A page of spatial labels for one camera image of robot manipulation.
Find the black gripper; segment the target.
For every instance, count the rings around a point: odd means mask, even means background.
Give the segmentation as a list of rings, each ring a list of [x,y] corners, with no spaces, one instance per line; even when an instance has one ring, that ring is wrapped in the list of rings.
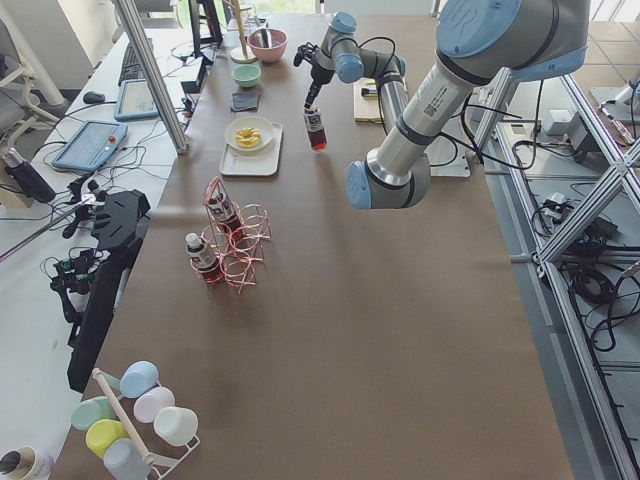
[[[304,101],[305,108],[311,108],[314,105],[321,88],[330,83],[330,70],[320,63],[321,59],[322,52],[318,45],[305,43],[297,47],[293,60],[294,66],[299,67],[303,61],[306,61],[311,65],[310,74],[312,83]]]

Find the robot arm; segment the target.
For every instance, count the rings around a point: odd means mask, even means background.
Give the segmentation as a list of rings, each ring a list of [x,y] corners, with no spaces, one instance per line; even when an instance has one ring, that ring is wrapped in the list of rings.
[[[317,45],[306,42],[297,47],[293,64],[298,67],[306,62],[311,66],[311,85],[304,100],[305,125],[309,131],[322,128],[316,99],[323,86],[337,77],[345,84],[353,84],[366,78],[376,84],[378,108],[383,128],[390,132],[399,111],[404,108],[407,94],[404,84],[406,63],[395,49],[379,52],[366,47],[374,39],[362,43],[356,41],[357,21],[345,11],[332,14],[322,42]]]
[[[472,90],[507,68],[518,81],[572,73],[584,62],[586,1],[450,1],[436,28],[436,63],[383,143],[349,165],[346,191],[358,209],[408,208],[431,181],[424,156]]]

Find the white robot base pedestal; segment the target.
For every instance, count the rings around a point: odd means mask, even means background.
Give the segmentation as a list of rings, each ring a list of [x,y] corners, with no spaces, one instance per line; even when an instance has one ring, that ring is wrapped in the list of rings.
[[[435,177],[468,178],[470,167],[466,149],[457,142],[438,137],[425,151],[431,174]]]

